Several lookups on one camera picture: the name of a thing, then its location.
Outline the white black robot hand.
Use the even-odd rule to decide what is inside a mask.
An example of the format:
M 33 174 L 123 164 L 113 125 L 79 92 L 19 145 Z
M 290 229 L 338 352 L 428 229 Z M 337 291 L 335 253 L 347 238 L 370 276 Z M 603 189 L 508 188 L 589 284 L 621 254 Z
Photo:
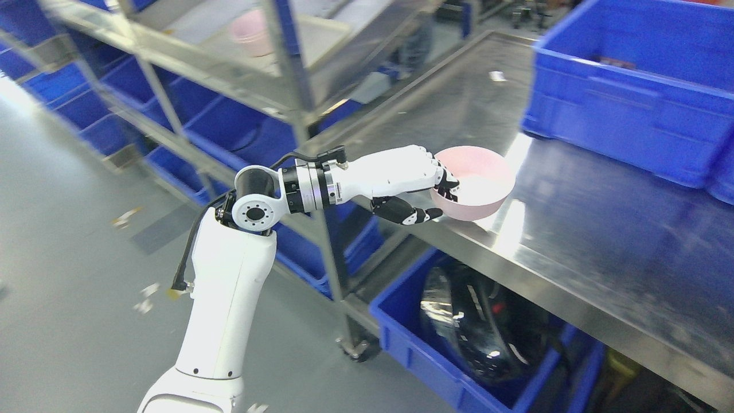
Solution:
M 401 225 L 425 223 L 442 216 L 440 208 L 421 209 L 399 198 L 402 193 L 436 190 L 439 196 L 457 201 L 459 180 L 423 146 L 389 149 L 334 166 L 329 175 L 338 203 L 357 196 L 370 199 L 370 211 L 381 219 Z

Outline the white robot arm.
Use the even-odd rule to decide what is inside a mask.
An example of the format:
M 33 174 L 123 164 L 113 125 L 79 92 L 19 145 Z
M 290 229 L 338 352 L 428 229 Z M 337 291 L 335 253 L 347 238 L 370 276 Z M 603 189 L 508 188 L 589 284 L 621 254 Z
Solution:
M 192 310 L 177 361 L 149 389 L 140 412 L 262 412 L 244 401 L 242 368 L 255 306 L 277 249 L 273 226 L 286 214 L 330 203 L 327 174 L 317 163 L 273 170 L 250 166 L 235 189 L 207 206 L 184 258 L 194 280 L 177 274 Z

